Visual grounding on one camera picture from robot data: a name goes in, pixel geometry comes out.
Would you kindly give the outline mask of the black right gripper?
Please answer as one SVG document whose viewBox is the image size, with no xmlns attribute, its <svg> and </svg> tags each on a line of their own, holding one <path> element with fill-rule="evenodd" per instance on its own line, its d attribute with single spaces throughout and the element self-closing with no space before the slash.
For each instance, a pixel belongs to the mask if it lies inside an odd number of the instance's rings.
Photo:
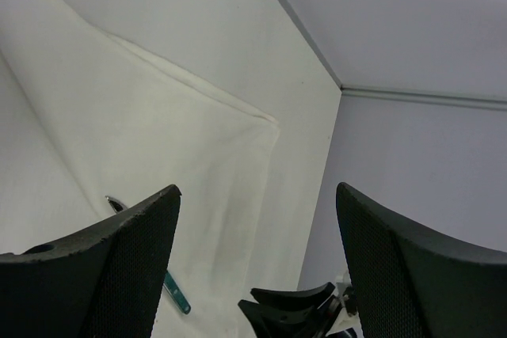
<svg viewBox="0 0 507 338">
<path fill-rule="evenodd" d="M 338 275 L 305 291 L 273 291 L 253 288 L 250 292 L 259 303 L 241 300 L 239 309 L 259 338 L 358 337 L 360 326 L 356 292 L 350 274 Z M 299 311 L 284 311 L 271 306 L 318 306 Z"/>
</svg>

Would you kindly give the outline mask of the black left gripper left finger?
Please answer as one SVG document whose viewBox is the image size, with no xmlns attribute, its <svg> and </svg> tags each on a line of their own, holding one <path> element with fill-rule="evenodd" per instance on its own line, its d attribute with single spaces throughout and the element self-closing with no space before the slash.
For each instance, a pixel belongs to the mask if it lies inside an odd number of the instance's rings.
<svg viewBox="0 0 507 338">
<path fill-rule="evenodd" d="M 149 337 L 181 205 L 172 184 L 76 233 L 1 256 L 3 337 Z"/>
</svg>

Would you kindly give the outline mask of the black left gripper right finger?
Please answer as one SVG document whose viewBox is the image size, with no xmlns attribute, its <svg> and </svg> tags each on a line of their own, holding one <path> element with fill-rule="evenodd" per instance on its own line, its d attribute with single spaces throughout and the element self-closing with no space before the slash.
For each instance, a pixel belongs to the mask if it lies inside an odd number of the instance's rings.
<svg viewBox="0 0 507 338">
<path fill-rule="evenodd" d="M 506 254 L 337 186 L 337 220 L 366 337 L 504 337 Z"/>
</svg>

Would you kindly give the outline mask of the knife with teal handle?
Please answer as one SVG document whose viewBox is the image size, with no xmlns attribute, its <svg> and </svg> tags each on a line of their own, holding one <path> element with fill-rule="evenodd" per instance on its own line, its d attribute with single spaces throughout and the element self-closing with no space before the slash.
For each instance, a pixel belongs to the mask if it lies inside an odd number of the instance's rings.
<svg viewBox="0 0 507 338">
<path fill-rule="evenodd" d="M 127 206 L 119 201 L 118 199 L 112 196 L 105 197 L 109 206 L 118 214 L 124 210 L 127 210 Z M 175 279 L 171 275 L 169 271 L 166 271 L 163 289 L 170 296 L 174 305 L 178 308 L 178 310 L 184 315 L 189 315 L 191 312 L 191 306 L 184 293 L 181 291 L 181 288 L 177 285 Z"/>
</svg>

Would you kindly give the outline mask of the white cloth napkin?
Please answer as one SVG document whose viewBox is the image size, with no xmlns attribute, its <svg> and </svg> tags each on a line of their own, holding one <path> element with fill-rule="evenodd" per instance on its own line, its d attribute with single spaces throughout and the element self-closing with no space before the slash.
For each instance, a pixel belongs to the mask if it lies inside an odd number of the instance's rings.
<svg viewBox="0 0 507 338">
<path fill-rule="evenodd" d="M 1 50 L 93 208 L 182 193 L 156 336 L 251 337 L 251 287 L 294 288 L 326 142 L 326 73 L 277 0 L 1 0 Z"/>
</svg>

